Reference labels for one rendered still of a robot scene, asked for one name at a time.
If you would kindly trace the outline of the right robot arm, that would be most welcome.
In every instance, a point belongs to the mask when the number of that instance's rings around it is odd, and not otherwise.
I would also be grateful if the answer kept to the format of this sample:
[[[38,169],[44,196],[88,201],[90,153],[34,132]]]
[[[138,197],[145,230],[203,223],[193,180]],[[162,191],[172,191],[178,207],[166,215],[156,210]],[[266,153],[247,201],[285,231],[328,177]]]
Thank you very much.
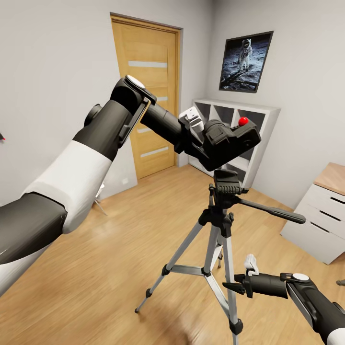
[[[246,293],[248,298],[253,298],[253,293],[285,299],[290,296],[325,345],[345,345],[345,310],[337,302],[330,302],[307,275],[259,273],[253,254],[246,256],[244,265],[246,274],[234,275],[235,282],[222,282],[224,287]]]

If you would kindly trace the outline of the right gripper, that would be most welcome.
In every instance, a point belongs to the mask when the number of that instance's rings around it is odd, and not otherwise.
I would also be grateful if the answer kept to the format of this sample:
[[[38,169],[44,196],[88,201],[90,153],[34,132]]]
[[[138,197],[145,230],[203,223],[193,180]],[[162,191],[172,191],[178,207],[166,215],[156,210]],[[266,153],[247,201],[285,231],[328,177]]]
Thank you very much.
[[[264,295],[274,296],[270,280],[270,274],[248,275],[246,274],[234,275],[235,282],[222,282],[223,286],[244,295],[247,294],[248,298],[253,298],[253,293],[260,293]]]

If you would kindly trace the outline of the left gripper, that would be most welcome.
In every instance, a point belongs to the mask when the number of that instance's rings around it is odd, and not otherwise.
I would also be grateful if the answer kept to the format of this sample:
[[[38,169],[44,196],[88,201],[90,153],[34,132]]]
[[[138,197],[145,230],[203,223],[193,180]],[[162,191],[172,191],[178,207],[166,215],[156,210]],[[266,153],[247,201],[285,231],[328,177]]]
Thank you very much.
[[[184,151],[199,160],[209,161],[209,157],[199,149],[203,146],[203,142],[191,133],[190,129],[185,128],[185,125],[169,111],[166,111],[155,132],[172,143],[176,153],[180,154]]]

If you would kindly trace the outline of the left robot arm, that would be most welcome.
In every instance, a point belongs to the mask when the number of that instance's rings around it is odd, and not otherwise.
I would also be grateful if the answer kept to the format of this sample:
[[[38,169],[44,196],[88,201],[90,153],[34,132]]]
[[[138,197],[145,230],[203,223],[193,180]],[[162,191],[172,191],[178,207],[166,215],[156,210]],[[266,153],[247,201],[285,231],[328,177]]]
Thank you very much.
[[[141,115],[141,123],[174,145],[178,154],[209,157],[190,131],[204,129],[195,107],[179,118],[130,75],[120,78],[104,107],[94,105],[82,128],[55,161],[20,195],[0,207],[0,297],[63,233],[73,232],[88,216],[118,149]]]

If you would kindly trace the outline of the digital camera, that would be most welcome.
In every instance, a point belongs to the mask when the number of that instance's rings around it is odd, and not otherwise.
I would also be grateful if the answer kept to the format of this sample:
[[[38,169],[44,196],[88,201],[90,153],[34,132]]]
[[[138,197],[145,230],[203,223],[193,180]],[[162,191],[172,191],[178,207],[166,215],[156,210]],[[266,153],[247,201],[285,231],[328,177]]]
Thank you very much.
[[[199,147],[209,161],[199,160],[208,172],[222,167],[261,142],[257,125],[246,117],[241,117],[238,126],[225,126],[217,119],[204,124],[203,146]]]

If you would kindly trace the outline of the camera tripod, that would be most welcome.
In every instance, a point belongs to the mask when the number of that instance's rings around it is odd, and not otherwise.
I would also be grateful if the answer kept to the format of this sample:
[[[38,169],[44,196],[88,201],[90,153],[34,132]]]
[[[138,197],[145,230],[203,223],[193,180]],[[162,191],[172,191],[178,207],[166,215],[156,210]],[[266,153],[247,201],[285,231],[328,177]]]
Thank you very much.
[[[233,345],[239,345],[238,334],[242,332],[243,323],[241,319],[237,318],[236,292],[227,289],[227,300],[218,283],[211,274],[216,260],[218,259],[218,267],[221,268],[220,263],[222,257],[224,257],[226,282],[235,282],[231,248],[231,226],[234,221],[234,213],[231,212],[227,214],[228,208],[231,208],[234,204],[239,203],[262,211],[266,211],[271,215],[283,219],[288,219],[289,221],[293,221],[298,224],[304,224],[306,222],[306,218],[303,215],[297,214],[295,212],[290,212],[277,207],[266,207],[239,198],[238,196],[236,196],[236,194],[246,194],[249,192],[249,188],[241,188],[237,174],[238,173],[233,170],[222,168],[214,170],[213,178],[215,186],[213,184],[209,184],[210,195],[208,208],[203,210],[203,213],[199,217],[198,222],[194,225],[190,233],[182,242],[181,246],[172,256],[170,261],[162,268],[162,273],[153,287],[151,289],[149,288],[146,291],[146,296],[138,306],[138,308],[135,309],[135,313],[138,313],[138,310],[152,295],[157,285],[170,272],[204,276],[229,319],[229,326],[230,330],[232,331],[233,337]],[[211,231],[204,267],[175,264],[207,222],[211,222]]]

